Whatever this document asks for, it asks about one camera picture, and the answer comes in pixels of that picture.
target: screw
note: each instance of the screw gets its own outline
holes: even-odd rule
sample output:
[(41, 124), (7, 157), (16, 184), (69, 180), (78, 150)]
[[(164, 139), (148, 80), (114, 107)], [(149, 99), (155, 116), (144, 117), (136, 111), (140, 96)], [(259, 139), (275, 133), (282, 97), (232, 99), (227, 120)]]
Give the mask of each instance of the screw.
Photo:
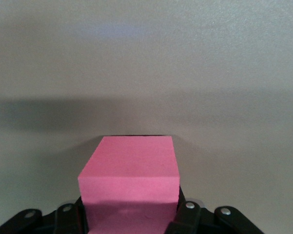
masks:
[(24, 218), (31, 218), (32, 216), (35, 215), (35, 213), (36, 213), (36, 211), (30, 211), (24, 216)]
[(224, 215), (230, 215), (231, 214), (231, 211), (228, 209), (228, 208), (221, 208), (221, 213), (224, 214)]
[(187, 202), (186, 207), (189, 209), (193, 209), (195, 207), (195, 205), (192, 202)]
[(64, 208), (63, 208), (63, 212), (67, 212), (67, 211), (69, 211), (70, 209), (72, 209), (72, 205), (67, 205), (67, 206), (65, 206)]

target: silver screw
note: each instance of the silver screw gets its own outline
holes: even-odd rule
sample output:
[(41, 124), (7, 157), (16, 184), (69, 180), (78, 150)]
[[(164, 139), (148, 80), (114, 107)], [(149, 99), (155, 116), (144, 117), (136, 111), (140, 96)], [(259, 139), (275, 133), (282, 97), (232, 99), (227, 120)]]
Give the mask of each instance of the silver screw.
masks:
[(24, 218), (31, 218), (32, 216), (35, 215), (35, 213), (36, 213), (36, 211), (30, 211), (24, 216)]
[(231, 211), (228, 208), (221, 208), (221, 213), (223, 213), (224, 215), (230, 215)]
[(67, 211), (69, 211), (70, 209), (72, 209), (72, 205), (67, 205), (67, 206), (65, 206), (64, 208), (63, 208), (63, 212), (67, 212)]
[(187, 202), (186, 207), (189, 209), (193, 209), (195, 207), (195, 205), (192, 202)]

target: pink block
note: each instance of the pink block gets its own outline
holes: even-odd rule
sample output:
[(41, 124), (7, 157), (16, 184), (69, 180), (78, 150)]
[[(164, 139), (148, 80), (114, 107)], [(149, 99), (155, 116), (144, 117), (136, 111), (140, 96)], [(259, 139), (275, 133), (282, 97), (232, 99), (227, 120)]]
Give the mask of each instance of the pink block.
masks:
[(105, 136), (78, 176), (90, 234), (163, 234), (180, 176), (170, 136)]

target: gray wall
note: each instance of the gray wall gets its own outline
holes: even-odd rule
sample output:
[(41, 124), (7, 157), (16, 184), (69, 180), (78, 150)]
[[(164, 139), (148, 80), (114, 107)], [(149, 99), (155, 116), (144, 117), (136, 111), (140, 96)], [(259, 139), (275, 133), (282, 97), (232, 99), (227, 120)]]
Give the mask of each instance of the gray wall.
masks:
[(173, 135), (186, 196), (293, 233), (293, 0), (0, 0), (0, 224), (76, 199), (125, 134)]

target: block top face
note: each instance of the block top face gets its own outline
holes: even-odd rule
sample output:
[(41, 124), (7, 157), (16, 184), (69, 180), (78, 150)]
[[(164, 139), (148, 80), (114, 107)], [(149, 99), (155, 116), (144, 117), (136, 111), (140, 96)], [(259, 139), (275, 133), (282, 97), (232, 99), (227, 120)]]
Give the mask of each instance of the block top face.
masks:
[(171, 136), (105, 136), (81, 177), (179, 177)]

